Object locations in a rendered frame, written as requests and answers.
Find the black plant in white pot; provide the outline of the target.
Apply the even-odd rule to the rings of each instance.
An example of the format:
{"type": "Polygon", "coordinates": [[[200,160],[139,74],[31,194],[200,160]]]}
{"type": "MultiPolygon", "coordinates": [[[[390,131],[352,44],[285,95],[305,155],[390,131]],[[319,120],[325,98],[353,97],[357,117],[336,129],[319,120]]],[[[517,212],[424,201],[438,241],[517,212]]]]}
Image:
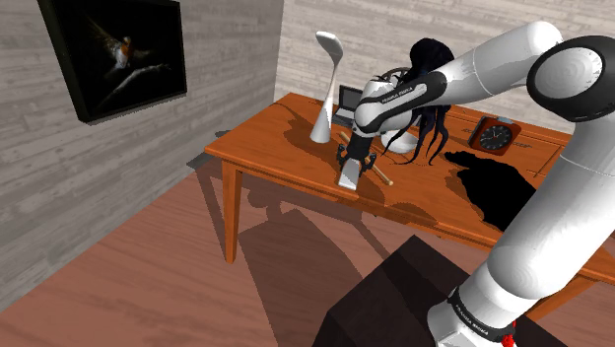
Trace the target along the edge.
{"type": "MultiPolygon", "coordinates": [[[[454,59],[454,56],[449,47],[446,46],[444,43],[434,38],[424,37],[412,45],[409,51],[409,58],[411,61],[411,67],[405,74],[397,78],[397,86],[401,86],[402,84],[410,82],[420,76],[426,75],[427,73],[446,65],[448,62],[454,59]]],[[[428,146],[426,154],[429,154],[429,151],[438,139],[439,135],[442,136],[442,139],[439,147],[436,149],[432,157],[428,160],[428,164],[431,165],[434,157],[440,153],[448,140],[449,134],[448,130],[444,126],[444,120],[446,113],[450,109],[450,104],[431,105],[413,109],[410,122],[404,128],[398,130],[395,135],[387,142],[385,151],[387,151],[392,146],[392,143],[398,138],[400,138],[402,135],[408,135],[407,130],[417,119],[420,119],[417,146],[415,147],[413,157],[409,161],[405,162],[405,165],[408,165],[416,160],[425,140],[425,137],[428,133],[434,131],[434,136],[428,146]]]]}

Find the dark robot stand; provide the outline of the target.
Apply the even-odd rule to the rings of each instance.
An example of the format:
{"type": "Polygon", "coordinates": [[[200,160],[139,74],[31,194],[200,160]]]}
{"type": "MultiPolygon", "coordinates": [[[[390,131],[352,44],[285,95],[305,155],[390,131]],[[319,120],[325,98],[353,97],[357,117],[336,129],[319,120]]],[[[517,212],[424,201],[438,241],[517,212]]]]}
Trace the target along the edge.
{"type": "Polygon", "coordinates": [[[467,277],[413,236],[328,310],[312,347],[437,347],[428,310],[467,277]]]}

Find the tan wooden stick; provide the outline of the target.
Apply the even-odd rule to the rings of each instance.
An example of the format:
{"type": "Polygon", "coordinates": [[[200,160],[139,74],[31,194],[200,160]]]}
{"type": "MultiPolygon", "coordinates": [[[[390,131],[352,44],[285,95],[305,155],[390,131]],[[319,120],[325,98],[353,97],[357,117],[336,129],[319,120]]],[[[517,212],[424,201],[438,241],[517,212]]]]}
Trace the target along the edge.
{"type": "MultiPolygon", "coordinates": [[[[338,135],[340,136],[340,138],[342,139],[342,143],[340,144],[344,144],[346,147],[348,146],[348,143],[350,141],[351,135],[347,135],[345,132],[340,131],[338,133],[338,135]]],[[[376,175],[386,184],[386,185],[393,185],[393,181],[388,178],[376,165],[376,162],[373,165],[373,168],[369,171],[374,171],[376,173],[376,175]]]]}

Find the dark framed bird picture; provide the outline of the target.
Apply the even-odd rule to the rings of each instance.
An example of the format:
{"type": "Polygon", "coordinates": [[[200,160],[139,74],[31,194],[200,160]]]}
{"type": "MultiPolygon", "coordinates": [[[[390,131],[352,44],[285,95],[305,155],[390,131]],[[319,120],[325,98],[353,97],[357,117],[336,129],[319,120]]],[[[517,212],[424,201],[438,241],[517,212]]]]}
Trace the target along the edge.
{"type": "Polygon", "coordinates": [[[104,122],[186,95],[178,1],[37,4],[81,122],[104,122]]]}

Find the small dark laptop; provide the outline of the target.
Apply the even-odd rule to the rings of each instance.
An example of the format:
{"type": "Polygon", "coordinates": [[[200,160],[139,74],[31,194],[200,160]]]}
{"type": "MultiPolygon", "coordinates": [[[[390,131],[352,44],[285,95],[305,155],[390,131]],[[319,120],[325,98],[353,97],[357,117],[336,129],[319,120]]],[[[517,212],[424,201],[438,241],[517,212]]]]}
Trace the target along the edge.
{"type": "Polygon", "coordinates": [[[352,127],[354,113],[362,96],[362,90],[340,85],[338,108],[333,114],[332,122],[345,127],[352,127]]]}

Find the grey flat rectangular thing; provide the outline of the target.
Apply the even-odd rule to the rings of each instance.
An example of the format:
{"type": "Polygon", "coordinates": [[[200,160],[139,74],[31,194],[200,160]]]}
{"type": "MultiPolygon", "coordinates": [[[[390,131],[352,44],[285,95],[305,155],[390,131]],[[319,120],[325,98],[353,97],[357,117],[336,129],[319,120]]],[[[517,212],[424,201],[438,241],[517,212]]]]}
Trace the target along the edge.
{"type": "Polygon", "coordinates": [[[356,190],[360,171],[361,162],[355,159],[348,159],[342,166],[338,185],[350,190],[356,190]]]}

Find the wooden desk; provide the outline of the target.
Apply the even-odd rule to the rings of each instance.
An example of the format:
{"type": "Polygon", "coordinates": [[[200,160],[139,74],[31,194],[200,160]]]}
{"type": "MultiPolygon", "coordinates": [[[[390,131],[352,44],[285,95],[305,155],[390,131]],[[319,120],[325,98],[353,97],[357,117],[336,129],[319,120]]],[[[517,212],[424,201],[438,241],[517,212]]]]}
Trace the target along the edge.
{"type": "MultiPolygon", "coordinates": [[[[222,160],[227,262],[233,263],[237,255],[242,174],[489,250],[502,232],[482,221],[483,215],[471,204],[456,175],[463,167],[447,161],[442,153],[467,151],[511,165],[537,188],[571,139],[570,134],[520,122],[521,132],[513,145],[502,157],[493,156],[466,143],[481,115],[487,114],[454,106],[445,118],[452,139],[433,166],[428,166],[422,155],[411,165],[397,165],[412,156],[388,152],[378,156],[376,165],[393,185],[368,171],[354,191],[337,184],[341,170],[336,152],[342,143],[338,133],[350,130],[333,124],[326,144],[308,138],[321,105],[321,101],[289,93],[204,148],[205,153],[222,160]]],[[[605,248],[599,249],[562,291],[540,301],[526,315],[537,320],[597,282],[615,286],[615,258],[605,248]]]]}

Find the white desk lamp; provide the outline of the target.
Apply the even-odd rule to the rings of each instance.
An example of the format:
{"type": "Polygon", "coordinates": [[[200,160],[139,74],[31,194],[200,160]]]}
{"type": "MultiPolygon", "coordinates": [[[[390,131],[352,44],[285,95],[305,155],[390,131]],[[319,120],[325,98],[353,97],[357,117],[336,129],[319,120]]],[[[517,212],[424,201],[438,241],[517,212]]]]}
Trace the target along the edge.
{"type": "Polygon", "coordinates": [[[319,115],[312,128],[309,138],[319,144],[327,143],[330,140],[330,132],[333,116],[333,97],[336,83],[338,65],[343,57],[343,45],[337,35],[329,32],[318,31],[315,38],[319,45],[327,52],[331,58],[333,69],[328,86],[327,94],[323,101],[319,115]]]}

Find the red square clock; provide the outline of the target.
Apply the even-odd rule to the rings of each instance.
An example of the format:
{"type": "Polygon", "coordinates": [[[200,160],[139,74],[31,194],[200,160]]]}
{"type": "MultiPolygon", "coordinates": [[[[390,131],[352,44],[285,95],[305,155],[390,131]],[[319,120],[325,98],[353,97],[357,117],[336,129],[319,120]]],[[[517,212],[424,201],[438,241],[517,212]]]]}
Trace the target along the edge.
{"type": "Polygon", "coordinates": [[[482,116],[468,139],[470,148],[502,156],[513,144],[521,127],[502,116],[482,116]]]}

